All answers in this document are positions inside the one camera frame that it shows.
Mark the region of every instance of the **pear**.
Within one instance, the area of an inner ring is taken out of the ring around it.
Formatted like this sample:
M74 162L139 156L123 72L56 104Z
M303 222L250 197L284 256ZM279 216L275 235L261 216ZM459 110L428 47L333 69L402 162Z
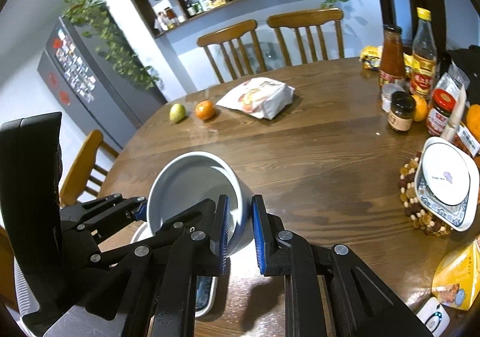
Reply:
M181 104L174 104L170 109L170 122L171 123L178 123L186 116L187 112L185 107Z

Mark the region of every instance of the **yellow bottle cap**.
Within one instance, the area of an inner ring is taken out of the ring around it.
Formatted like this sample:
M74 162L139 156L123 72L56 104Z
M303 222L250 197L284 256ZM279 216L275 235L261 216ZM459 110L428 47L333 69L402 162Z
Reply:
M417 8L417 15L420 19L431 21L431 12L428 9Z

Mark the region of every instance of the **orange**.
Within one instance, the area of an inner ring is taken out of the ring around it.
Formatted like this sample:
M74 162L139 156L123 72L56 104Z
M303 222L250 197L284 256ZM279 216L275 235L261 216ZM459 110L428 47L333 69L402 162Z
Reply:
M202 101L195 108L195 114L201 120L209 120L215 115L215 107L209 100Z
M480 141L480 105L473 104L466 113L465 126Z
M413 121L421 122L428 115L428 105L423 97L417 96L414 94L413 99L415 100L415 114L413 115Z

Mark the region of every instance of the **refrigerator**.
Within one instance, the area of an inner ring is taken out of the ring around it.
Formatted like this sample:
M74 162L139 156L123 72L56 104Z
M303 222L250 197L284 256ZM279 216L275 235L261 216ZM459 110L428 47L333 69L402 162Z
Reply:
M38 72L65 112L88 135L100 130L104 141L121 151L142 124L167 101L157 86L145 89L117 73L95 51L106 44L88 27L76 27L59 17Z

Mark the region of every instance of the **chair backrest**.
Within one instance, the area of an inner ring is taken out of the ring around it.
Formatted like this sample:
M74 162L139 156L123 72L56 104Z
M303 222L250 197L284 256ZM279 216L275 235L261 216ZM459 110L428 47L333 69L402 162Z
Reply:
M212 64L213 70L215 70L215 74L217 74L218 80L220 83L225 82L218 70L218 67L212 57L212 53L208 49L208 46L211 44L218 44L220 46L220 50L222 51L223 59L225 60L226 66L229 69L230 75L232 76L233 80L238 78L235 69L233 68L232 62L227 54L225 49L224 43L229 42L230 51L233 55L233 59L235 61L235 65L240 73L240 76L247 75L243 70L242 62L240 61L239 55L235 46L233 44L233 40L236 39L238 43L238 48L240 49L240 53L242 55L243 61L245 63L245 67L247 69L248 74L253 74L253 70L251 69L250 62L248 60L247 52L245 50L245 46L242 42L242 36L245 35L247 32L251 34L251 40L253 42L253 50L255 51L255 56L257 57L258 63L260 64L260 70L262 72L266 71L265 60L263 59L262 51L260 50L260 44L258 43L258 37L255 32L257 28L257 22L255 20L246 20L242 21L241 23L234 24L230 27L221 29L220 31L212 32L210 34L201 36L197 40L197 46L203 47L207 54L207 57Z
M77 203L78 198L84 191L95 197L98 196L98 192L88 187L87 182L90 180L101 187L103 182L92 175L92 170L96 170L104 176L108 174L107 170L96 163L97 151L100 147L115 158L119 155L103 141L103 134L99 130L93 130L83 142L80 151L75 157L75 161L65 177L59 193L61 206Z
M329 21L335 22L335 31L337 33L338 53L340 58L345 58L343 48L343 36L340 20L343 19L343 11L338 8L332 9L311 9L291 13L282 13L281 15L273 15L268 17L267 24L270 28L275 30L277 40L280 45L280 49L287 66L292 66L289 51L285 45L280 27L292 28L295 31L297 37L298 49L300 50L301 61L303 64L307 63L307 56L305 54L305 48L303 46L302 36L299 28L305 28L307 32L307 40L310 47L311 59L313 62L318 61L317 53L314 45L314 38L311 34L310 27L315 26L317 29L318 41L320 42L320 48L322 50L322 58L328 60L327 49L325 45L325 39L323 38L322 24Z

